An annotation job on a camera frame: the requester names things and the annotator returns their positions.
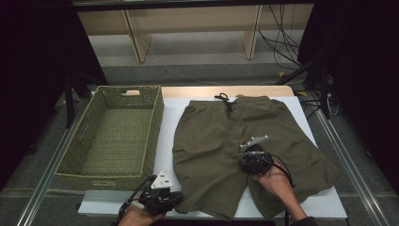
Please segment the black metal stand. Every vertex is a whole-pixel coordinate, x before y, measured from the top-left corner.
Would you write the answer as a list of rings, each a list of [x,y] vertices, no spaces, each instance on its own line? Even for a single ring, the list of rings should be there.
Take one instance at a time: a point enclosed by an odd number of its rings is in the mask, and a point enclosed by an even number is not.
[[[319,89],[320,91],[320,109],[324,116],[329,120],[328,100],[327,100],[327,76],[328,66],[326,62],[320,58],[315,57],[308,63],[300,66],[288,75],[284,75],[277,83],[277,86],[282,86],[292,81],[301,74],[306,73],[307,76],[303,83],[305,89]]]
[[[89,98],[91,92],[88,88],[88,81],[90,76],[81,71],[73,71],[67,73],[64,76],[64,96],[67,107],[67,124],[66,127],[69,128],[74,120],[74,105],[72,92],[75,93],[83,99]]]

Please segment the white table cover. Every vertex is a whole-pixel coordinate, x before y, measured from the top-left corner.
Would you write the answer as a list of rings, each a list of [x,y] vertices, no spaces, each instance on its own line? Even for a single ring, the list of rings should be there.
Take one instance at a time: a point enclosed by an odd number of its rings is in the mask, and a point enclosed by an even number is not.
[[[302,131],[315,143],[313,134],[297,98],[295,96],[276,97],[276,100],[286,104]],[[174,183],[173,190],[180,190],[181,185],[178,183],[172,169],[172,139],[178,120],[182,116],[184,108],[189,104],[189,101],[189,98],[164,99],[165,109],[153,171],[158,173],[160,170],[164,170]],[[127,190],[88,190],[81,202],[78,213],[88,217],[115,217],[122,203],[130,195],[131,192]],[[334,186],[308,197],[301,203],[301,206],[311,217],[319,219],[347,218],[347,214]],[[249,189],[246,188],[238,204],[234,220],[259,219],[263,219],[263,216],[255,206]]]

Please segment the green woven basket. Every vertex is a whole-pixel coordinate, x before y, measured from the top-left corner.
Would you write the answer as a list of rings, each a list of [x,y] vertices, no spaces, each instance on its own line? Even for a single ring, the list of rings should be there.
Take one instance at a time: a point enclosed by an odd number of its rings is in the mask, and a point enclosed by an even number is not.
[[[158,86],[99,86],[57,166],[76,190],[131,190],[153,174],[164,101]]]

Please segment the olive green shorts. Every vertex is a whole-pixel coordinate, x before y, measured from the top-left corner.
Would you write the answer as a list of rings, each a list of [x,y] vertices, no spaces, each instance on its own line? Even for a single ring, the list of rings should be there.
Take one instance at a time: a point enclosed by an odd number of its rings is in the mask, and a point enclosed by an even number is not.
[[[240,146],[252,137],[267,136],[266,151],[287,165],[300,202],[329,189],[339,169],[305,135],[285,103],[261,97],[232,102],[192,101],[177,125],[174,172],[184,200],[176,211],[201,211],[231,221],[246,189],[262,216],[270,219],[284,210],[274,195],[239,169]]]

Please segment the aluminium frame rail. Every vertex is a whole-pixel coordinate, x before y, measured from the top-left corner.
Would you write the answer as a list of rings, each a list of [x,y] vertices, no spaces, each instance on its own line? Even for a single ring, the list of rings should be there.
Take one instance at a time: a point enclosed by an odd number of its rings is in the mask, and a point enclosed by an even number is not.
[[[340,159],[343,169],[355,188],[358,197],[365,207],[371,221],[375,226],[390,226],[389,219],[382,211],[382,206],[373,194],[372,189],[366,183],[363,175],[358,169],[355,161],[352,159],[349,151],[343,144],[336,128],[331,120],[328,120],[324,113],[317,113],[317,119],[320,121],[329,141],[331,142],[335,153]]]
[[[72,111],[75,114],[75,118],[72,120],[71,125],[68,128],[64,129],[64,133],[59,140],[51,159],[46,165],[46,169],[40,180],[33,190],[23,212],[19,216],[19,220],[16,226],[31,226],[36,214],[39,211],[40,205],[44,199],[44,196],[49,188],[55,172],[57,164],[60,162],[62,154],[64,154],[66,146],[68,142],[71,140],[72,133],[77,128],[77,121],[82,117],[84,110],[88,106],[88,99],[83,99],[78,101],[76,104],[72,105],[74,110]]]

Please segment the black curtain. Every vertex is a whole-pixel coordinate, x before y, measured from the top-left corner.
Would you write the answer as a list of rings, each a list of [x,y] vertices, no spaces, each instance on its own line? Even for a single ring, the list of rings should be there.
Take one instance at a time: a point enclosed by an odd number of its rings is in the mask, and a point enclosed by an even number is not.
[[[327,49],[332,89],[366,148],[399,193],[399,0],[314,0],[298,60]]]
[[[72,0],[0,0],[0,190],[60,95],[106,83]]]

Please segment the person's right hand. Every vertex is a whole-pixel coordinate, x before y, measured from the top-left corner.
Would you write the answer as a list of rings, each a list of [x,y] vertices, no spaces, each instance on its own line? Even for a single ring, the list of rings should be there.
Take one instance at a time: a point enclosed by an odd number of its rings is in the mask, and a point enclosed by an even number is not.
[[[256,174],[251,178],[282,202],[291,201],[295,197],[287,176],[277,167],[272,167],[265,175]]]

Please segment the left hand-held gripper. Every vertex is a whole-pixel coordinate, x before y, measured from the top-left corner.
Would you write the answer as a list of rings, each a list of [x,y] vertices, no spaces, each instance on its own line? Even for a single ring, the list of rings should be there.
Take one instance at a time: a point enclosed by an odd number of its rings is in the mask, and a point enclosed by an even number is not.
[[[171,191],[173,186],[173,182],[163,170],[153,175],[150,184],[143,189],[139,197],[143,209],[153,216],[171,211],[184,199],[181,191]]]

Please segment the light wooden desk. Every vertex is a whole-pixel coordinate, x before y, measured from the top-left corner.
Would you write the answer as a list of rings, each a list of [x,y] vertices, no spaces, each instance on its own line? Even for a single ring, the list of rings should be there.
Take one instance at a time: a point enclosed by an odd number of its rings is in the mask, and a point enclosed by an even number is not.
[[[143,63],[155,34],[237,32],[245,58],[254,58],[259,30],[303,30],[312,2],[272,5],[189,6],[188,0],[72,0],[90,36],[127,35],[136,61]]]

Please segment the person's left hand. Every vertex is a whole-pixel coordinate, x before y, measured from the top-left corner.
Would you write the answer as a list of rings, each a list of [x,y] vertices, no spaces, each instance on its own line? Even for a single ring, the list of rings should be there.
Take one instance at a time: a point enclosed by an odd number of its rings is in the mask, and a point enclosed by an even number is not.
[[[129,206],[118,226],[151,226],[155,221],[165,217],[165,213],[153,216],[148,212],[136,207]]]

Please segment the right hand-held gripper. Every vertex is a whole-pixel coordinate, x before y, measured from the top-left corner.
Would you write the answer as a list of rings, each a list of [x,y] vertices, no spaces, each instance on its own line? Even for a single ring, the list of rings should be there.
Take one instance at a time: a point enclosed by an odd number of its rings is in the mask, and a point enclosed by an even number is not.
[[[265,175],[274,165],[271,153],[266,152],[261,145],[266,140],[268,136],[252,137],[240,145],[243,151],[239,153],[238,165],[243,173]]]

